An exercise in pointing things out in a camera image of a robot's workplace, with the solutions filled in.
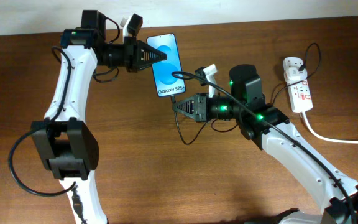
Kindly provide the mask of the blue screen smartphone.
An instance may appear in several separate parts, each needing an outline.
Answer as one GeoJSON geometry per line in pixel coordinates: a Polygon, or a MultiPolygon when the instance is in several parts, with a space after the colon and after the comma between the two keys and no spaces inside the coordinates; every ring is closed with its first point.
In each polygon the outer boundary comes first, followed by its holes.
{"type": "Polygon", "coordinates": [[[157,96],[166,97],[186,92],[185,81],[172,76],[172,72],[182,71],[175,34],[150,36],[147,43],[167,55],[166,60],[152,65],[157,96]]]}

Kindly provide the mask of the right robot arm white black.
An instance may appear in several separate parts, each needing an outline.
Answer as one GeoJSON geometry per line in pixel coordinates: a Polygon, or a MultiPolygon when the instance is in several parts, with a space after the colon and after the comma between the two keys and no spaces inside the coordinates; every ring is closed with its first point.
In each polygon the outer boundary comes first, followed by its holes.
{"type": "Polygon", "coordinates": [[[329,163],[306,142],[287,116],[266,103],[256,67],[233,67],[229,71],[230,91],[216,84],[215,73],[213,65],[194,73],[172,72],[177,79],[197,79],[219,92],[197,93],[174,101],[173,111],[196,122],[236,120],[241,134],[279,161],[320,209],[318,215],[310,215],[291,208],[272,217],[256,218],[253,223],[358,223],[358,182],[329,163]]]}

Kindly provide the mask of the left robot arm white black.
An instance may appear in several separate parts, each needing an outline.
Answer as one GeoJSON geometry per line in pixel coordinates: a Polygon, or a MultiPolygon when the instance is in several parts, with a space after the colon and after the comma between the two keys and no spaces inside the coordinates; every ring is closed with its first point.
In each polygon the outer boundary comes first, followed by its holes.
{"type": "Polygon", "coordinates": [[[60,181],[76,223],[107,223],[99,201],[95,170],[99,146],[85,123],[86,102],[96,67],[124,67],[138,72],[166,60],[165,53],[137,40],[143,18],[131,15],[121,23],[121,44],[106,40],[107,17],[84,10],[81,25],[60,37],[62,60],[53,100],[44,120],[34,121],[32,140],[42,164],[60,181]]]}

